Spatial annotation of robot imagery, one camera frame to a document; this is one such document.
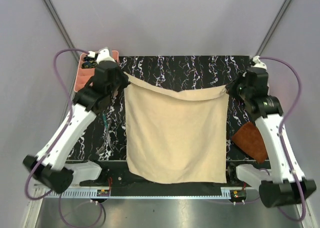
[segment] folded brown cloth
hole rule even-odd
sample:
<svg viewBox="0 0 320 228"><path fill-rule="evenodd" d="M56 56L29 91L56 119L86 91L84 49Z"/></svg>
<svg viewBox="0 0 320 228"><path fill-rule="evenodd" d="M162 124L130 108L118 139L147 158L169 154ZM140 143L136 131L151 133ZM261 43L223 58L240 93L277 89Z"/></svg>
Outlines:
<svg viewBox="0 0 320 228"><path fill-rule="evenodd" d="M268 153L264 140L253 123L244 124L231 139L244 153L258 163L263 163L267 159Z"/></svg>

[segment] fabric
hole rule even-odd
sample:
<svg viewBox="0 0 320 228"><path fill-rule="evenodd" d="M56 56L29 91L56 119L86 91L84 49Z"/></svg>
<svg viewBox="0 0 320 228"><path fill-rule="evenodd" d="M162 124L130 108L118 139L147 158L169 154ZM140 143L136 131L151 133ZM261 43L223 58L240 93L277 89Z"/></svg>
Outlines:
<svg viewBox="0 0 320 228"><path fill-rule="evenodd" d="M263 163L267 159L268 153L264 140L253 123L244 124L231 139L244 153L258 163Z"/></svg>
<svg viewBox="0 0 320 228"><path fill-rule="evenodd" d="M128 77L124 99L130 172L162 184L226 183L225 86L176 92Z"/></svg>

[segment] white wall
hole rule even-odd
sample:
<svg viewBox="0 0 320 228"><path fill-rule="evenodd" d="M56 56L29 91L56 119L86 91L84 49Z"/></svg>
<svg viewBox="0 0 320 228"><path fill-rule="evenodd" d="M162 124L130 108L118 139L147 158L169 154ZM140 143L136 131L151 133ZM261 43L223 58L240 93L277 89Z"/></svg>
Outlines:
<svg viewBox="0 0 320 228"><path fill-rule="evenodd" d="M254 55L284 0L52 0L76 47Z"/></svg>
<svg viewBox="0 0 320 228"><path fill-rule="evenodd" d="M22 161L46 144L65 109L52 59L66 44L42 0L0 0L0 20L0 226L19 228L28 204ZM58 65L70 86L75 59L61 55Z"/></svg>
<svg viewBox="0 0 320 228"><path fill-rule="evenodd" d="M286 124L296 158L307 178L320 189L320 2L293 0L267 45L263 56L283 59L293 65L302 79L300 103ZM285 66L266 62L270 93L278 96L285 111L296 93L297 82ZM320 224L320 192L309 199Z"/></svg>

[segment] orange basket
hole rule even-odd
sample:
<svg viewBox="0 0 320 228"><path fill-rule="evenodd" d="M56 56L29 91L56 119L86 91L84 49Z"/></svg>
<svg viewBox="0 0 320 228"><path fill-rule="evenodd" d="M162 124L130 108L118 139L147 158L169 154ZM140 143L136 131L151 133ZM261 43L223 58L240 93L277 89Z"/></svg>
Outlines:
<svg viewBox="0 0 320 228"><path fill-rule="evenodd" d="M85 84L88 82L90 77L92 77L95 74L95 68L82 68L82 64L84 63L84 58L87 54L82 53L80 56L79 64L78 64L78 70L76 72L75 77L75 83L74 83L74 91L78 92L80 89L82 89ZM112 51L112 58L119 62L119 52L116 50Z"/></svg>

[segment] marble tabletop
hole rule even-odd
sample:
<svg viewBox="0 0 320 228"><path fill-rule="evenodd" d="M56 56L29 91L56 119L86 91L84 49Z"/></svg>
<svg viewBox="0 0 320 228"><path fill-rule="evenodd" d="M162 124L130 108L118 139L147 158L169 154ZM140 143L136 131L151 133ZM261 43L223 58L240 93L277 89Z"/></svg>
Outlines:
<svg viewBox="0 0 320 228"><path fill-rule="evenodd" d="M249 56L124 56L120 67L151 85L183 91L218 87L230 83L250 63ZM230 140L250 121L243 103L229 98L226 125L226 160L252 160ZM69 160L114 161L126 159L124 93L118 94L107 110L83 132Z"/></svg>

